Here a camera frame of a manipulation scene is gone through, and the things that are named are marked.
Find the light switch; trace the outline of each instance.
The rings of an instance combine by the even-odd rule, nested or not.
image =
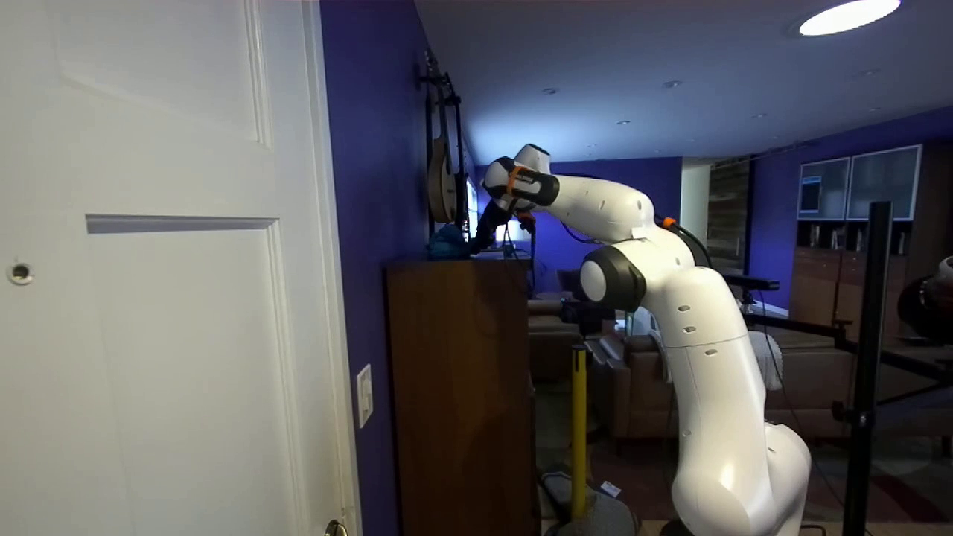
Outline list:
[[[376,382],[369,364],[358,373],[358,428],[376,415]]]

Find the ceiling light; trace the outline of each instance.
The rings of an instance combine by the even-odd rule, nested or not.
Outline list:
[[[899,10],[899,0],[845,0],[845,2],[833,2],[824,11],[815,11],[812,19],[806,19],[797,28],[797,32],[800,35],[850,32],[850,29],[867,28],[873,22],[881,22],[897,10]]]

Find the white door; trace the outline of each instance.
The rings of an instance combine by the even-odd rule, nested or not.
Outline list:
[[[2,536],[360,532],[318,29],[2,0]]]

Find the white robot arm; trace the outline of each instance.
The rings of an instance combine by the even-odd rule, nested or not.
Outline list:
[[[483,226],[552,212],[601,244],[580,264],[583,299],[655,317],[680,404],[680,522],[698,536],[800,532],[809,449],[792,428],[766,422],[766,385],[725,278],[655,226],[650,197],[608,178],[552,177],[540,145],[500,159],[483,189],[495,197]]]

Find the purple wall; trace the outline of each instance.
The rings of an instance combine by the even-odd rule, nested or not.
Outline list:
[[[766,300],[790,306],[797,166],[906,144],[953,139],[953,110],[881,123],[753,159],[750,273],[780,281]]]
[[[322,0],[348,357],[376,370],[376,418],[358,431],[364,532],[397,536],[397,465],[385,262],[421,257],[427,35],[415,0]]]
[[[640,189],[652,203],[655,215],[680,218],[681,197],[681,160],[680,159],[647,159],[647,160],[561,160],[561,177],[598,177]],[[574,272],[592,244],[579,242],[567,226],[537,212],[537,291],[555,291],[556,272]]]

